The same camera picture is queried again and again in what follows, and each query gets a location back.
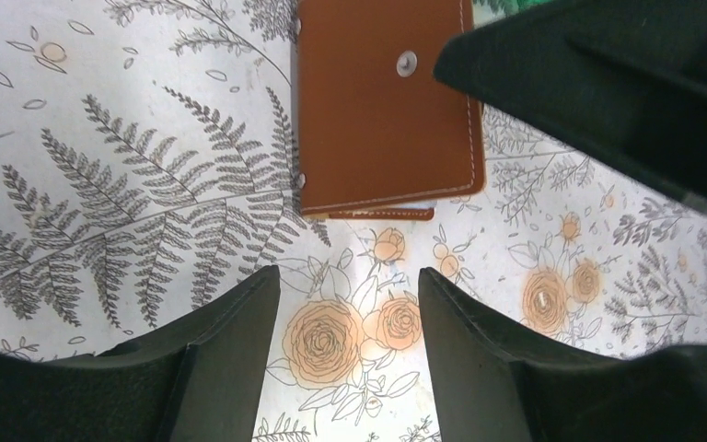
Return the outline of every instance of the black plastic part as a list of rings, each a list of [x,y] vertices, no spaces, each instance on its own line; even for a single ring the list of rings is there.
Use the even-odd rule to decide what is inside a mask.
[[[440,433],[453,442],[707,441],[707,346],[622,361],[558,343],[432,269],[419,306]]]
[[[250,441],[279,297],[267,267],[95,357],[0,355],[0,441]]]
[[[434,73],[707,214],[707,0],[554,0],[456,37]]]

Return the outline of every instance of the brown leather wallet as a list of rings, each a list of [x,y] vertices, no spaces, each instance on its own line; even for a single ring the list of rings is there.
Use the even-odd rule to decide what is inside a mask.
[[[426,210],[394,206],[480,191],[481,105],[432,76],[446,42],[472,28],[470,0],[298,8],[302,215],[427,219]],[[398,60],[410,52],[415,70],[404,76]]]

